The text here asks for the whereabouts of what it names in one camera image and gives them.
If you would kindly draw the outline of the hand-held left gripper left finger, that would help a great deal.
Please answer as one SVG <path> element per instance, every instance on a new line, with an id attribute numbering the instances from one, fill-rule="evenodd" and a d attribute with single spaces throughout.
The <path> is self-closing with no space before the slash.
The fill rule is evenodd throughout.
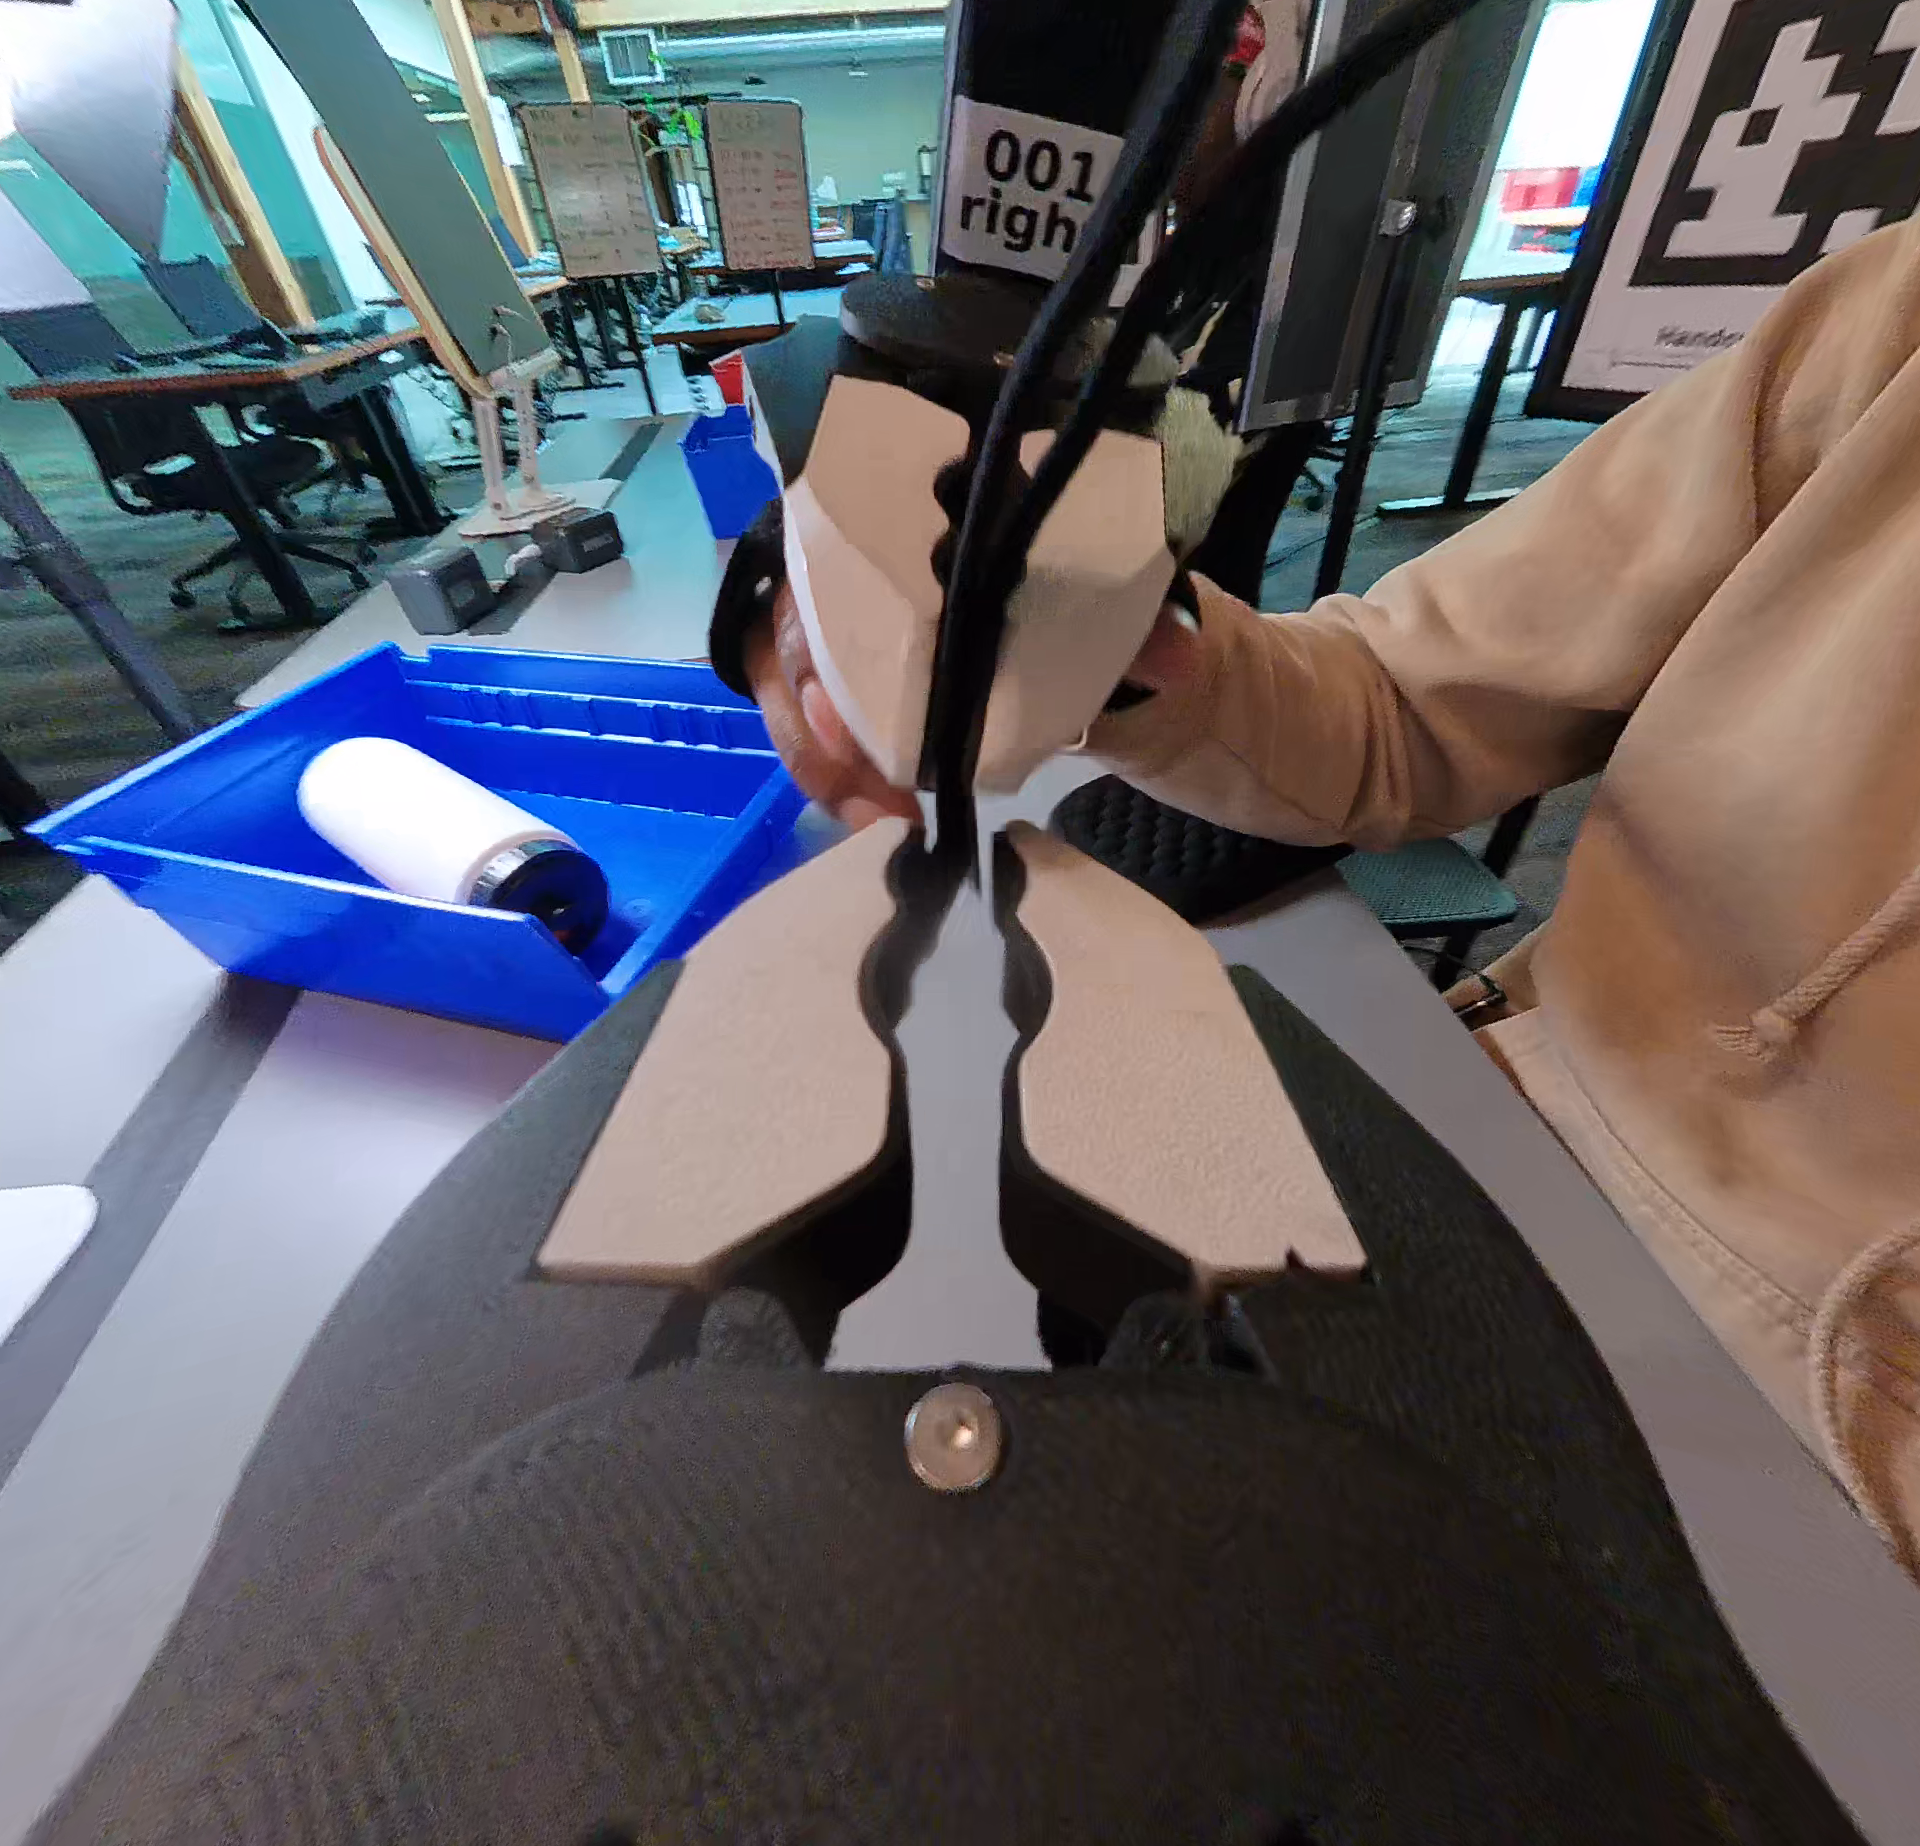
<path id="1" fill-rule="evenodd" d="M 911 1226 L 897 1019 L 874 967 L 909 820 L 746 899 L 679 961 L 537 1251 L 550 1281 L 773 1299 L 824 1362 Z"/>

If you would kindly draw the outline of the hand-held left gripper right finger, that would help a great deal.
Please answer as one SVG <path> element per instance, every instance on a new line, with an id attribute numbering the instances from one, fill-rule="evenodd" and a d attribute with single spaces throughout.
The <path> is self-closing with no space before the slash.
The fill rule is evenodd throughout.
<path id="1" fill-rule="evenodd" d="M 997 926 L 998 1232 L 1044 1356 L 1102 1356 L 1145 1302 L 1370 1281 L 1254 988 L 1200 931 L 1033 824 L 997 839 Z"/>

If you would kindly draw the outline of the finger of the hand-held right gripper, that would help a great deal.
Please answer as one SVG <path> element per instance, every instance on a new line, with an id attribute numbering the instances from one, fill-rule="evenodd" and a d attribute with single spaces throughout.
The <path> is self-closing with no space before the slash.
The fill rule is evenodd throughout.
<path id="1" fill-rule="evenodd" d="M 1165 605 L 1162 447 L 1103 429 L 1028 544 L 983 717 L 972 786 L 1008 796 L 1077 743 Z"/>
<path id="2" fill-rule="evenodd" d="M 815 671 L 858 748 L 894 789 L 915 784 L 944 590 L 935 484 L 968 452 L 946 408 L 835 376 L 804 470 L 785 489 L 785 561 Z"/>

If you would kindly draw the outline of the white water bottle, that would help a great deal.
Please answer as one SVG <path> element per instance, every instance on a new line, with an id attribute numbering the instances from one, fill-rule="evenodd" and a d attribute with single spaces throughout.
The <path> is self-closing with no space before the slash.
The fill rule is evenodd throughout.
<path id="1" fill-rule="evenodd" d="M 391 738 L 324 748 L 295 801 L 324 845 L 401 899 L 530 917 L 568 952 L 608 921 L 607 874 L 573 837 Z"/>

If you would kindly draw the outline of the blue plastic bin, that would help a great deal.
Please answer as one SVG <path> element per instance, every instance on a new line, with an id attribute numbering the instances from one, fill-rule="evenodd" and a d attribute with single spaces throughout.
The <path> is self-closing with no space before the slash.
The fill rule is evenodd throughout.
<path id="1" fill-rule="evenodd" d="M 584 852 L 611 899 L 590 946 L 395 892 L 324 841 L 299 775 L 363 738 L 434 758 Z M 35 832 L 225 970 L 568 1041 L 795 867 L 802 811 L 754 705 L 701 663 L 384 644 Z"/>
<path id="2" fill-rule="evenodd" d="M 762 457 L 753 410 L 741 401 L 689 418 L 679 451 L 717 543 L 743 536 L 780 497 L 780 476 Z"/>

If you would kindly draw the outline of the black textured pad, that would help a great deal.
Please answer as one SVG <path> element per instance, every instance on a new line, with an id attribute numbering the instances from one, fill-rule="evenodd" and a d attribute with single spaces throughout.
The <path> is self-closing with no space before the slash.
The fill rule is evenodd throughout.
<path id="1" fill-rule="evenodd" d="M 1195 926 L 1259 907 L 1351 852 L 1279 845 L 1214 825 L 1111 774 L 1071 789 L 1045 827 Z"/>

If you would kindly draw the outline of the whiteboard on stand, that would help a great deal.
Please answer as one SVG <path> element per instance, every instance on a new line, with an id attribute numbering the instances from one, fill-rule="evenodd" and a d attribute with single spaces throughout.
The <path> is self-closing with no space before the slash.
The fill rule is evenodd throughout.
<path id="1" fill-rule="evenodd" d="M 721 266 L 730 274 L 809 267 L 804 107 L 790 99 L 709 99 L 702 130 Z"/>
<path id="2" fill-rule="evenodd" d="M 520 105 L 517 118 L 563 274 L 659 274 L 659 223 L 630 109 Z"/>

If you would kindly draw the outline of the teal chair seat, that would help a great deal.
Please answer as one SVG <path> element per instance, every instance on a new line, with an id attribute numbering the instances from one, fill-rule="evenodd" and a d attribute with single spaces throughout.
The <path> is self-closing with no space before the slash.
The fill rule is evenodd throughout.
<path id="1" fill-rule="evenodd" d="M 1344 886 L 1399 941 L 1475 941 L 1522 913 L 1522 899 L 1452 839 L 1334 862 Z"/>

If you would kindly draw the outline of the wooden board stand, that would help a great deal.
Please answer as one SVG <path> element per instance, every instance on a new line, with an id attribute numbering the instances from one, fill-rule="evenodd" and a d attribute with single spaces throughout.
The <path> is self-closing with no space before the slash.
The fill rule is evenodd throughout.
<path id="1" fill-rule="evenodd" d="M 453 525 L 464 543 L 523 536 L 550 516 L 611 509 L 616 480 L 600 476 L 554 487 L 539 477 L 536 384 L 560 364 L 560 354 L 548 347 L 478 376 L 455 355 L 453 377 L 468 398 L 485 482 L 478 505 Z"/>

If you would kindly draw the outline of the black easel stand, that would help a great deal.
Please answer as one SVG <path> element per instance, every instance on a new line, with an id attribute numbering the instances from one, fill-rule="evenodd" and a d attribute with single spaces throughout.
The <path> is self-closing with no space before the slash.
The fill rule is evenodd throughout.
<path id="1" fill-rule="evenodd" d="M 1239 426 L 1348 425 L 1314 593 L 1336 590 L 1391 408 L 1418 402 L 1549 0 L 1482 0 L 1285 167 Z"/>

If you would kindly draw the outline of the grey dumbbell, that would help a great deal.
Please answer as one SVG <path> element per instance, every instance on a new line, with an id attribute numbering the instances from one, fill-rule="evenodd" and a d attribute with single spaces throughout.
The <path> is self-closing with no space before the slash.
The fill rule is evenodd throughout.
<path id="1" fill-rule="evenodd" d="M 478 551 L 426 548 L 395 566 L 387 585 L 413 633 L 429 638 L 508 631 L 552 581 L 583 577 L 626 555 L 624 533 L 608 509 L 563 509 L 545 514 L 492 578 Z"/>

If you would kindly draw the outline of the black office chair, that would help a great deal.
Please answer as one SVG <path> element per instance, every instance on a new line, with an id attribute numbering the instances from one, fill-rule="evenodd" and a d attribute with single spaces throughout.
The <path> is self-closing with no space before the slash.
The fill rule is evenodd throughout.
<path id="1" fill-rule="evenodd" d="M 60 394 L 114 505 L 134 518 L 186 516 L 221 524 L 228 541 L 180 570 L 166 587 L 174 610 L 195 610 L 195 591 L 222 581 L 225 633 L 278 633 L 321 622 L 299 566 L 316 566 L 351 591 L 372 585 L 374 544 L 299 524 L 299 496 L 336 482 L 341 443 L 299 401 L 208 398 L 150 388 L 159 364 L 140 355 L 94 305 L 13 315 L 13 352 L 43 384 L 120 390 Z"/>

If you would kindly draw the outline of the white board stand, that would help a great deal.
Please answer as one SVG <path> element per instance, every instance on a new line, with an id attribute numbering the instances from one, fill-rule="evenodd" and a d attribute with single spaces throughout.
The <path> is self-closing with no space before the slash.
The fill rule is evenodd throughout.
<path id="1" fill-rule="evenodd" d="M 98 1211 L 79 1183 L 1 1187 L 1 1341 L 78 1256 Z"/>

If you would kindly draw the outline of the framed marker poster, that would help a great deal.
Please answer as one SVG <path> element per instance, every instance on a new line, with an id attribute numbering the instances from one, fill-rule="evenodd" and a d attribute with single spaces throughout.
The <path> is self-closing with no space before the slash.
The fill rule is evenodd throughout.
<path id="1" fill-rule="evenodd" d="M 1526 398 L 1598 422 L 1917 200 L 1916 0 L 1656 0 Z"/>

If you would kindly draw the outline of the black light stand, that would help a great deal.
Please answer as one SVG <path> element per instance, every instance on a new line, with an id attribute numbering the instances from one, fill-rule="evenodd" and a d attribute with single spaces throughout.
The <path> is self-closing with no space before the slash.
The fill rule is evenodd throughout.
<path id="1" fill-rule="evenodd" d="M 134 703 L 157 723 L 169 743 L 200 733 L 180 684 L 155 659 L 114 602 L 105 581 L 78 552 L 39 497 L 1 460 L 1 524 L 6 532 L 5 583 L 31 581 L 94 644 Z"/>

